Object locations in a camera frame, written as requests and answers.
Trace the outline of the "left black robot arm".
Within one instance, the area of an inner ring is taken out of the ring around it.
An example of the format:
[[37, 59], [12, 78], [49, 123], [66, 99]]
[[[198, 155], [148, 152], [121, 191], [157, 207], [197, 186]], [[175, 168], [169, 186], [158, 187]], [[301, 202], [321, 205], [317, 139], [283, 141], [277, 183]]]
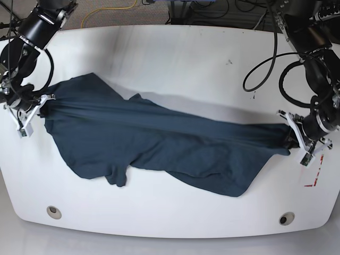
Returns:
[[[339, 129], [339, 57], [324, 31], [325, 23], [339, 21], [339, 1], [276, 1], [277, 24], [299, 60], [288, 65], [279, 78], [279, 90], [291, 104], [309, 109], [302, 117], [287, 114], [301, 150], [312, 157], [316, 145], [331, 148], [325, 136]], [[305, 77], [314, 92], [309, 103], [290, 97], [284, 90], [288, 72], [298, 66], [305, 69]]]

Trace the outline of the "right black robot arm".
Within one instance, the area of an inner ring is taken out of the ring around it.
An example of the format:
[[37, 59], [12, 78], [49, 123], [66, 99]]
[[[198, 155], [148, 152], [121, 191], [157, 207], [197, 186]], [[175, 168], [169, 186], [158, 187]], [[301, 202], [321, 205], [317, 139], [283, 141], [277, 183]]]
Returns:
[[[8, 25], [9, 31], [15, 35], [8, 38], [1, 52], [1, 102], [13, 115], [22, 137], [31, 135], [32, 118], [39, 114], [47, 101], [55, 98], [45, 94], [54, 74], [54, 61], [47, 45], [77, 6], [77, 1], [37, 1], [35, 8], [19, 25]], [[43, 87], [35, 90], [34, 85], [22, 85], [22, 81], [34, 71], [41, 52], [49, 59], [50, 72]]]

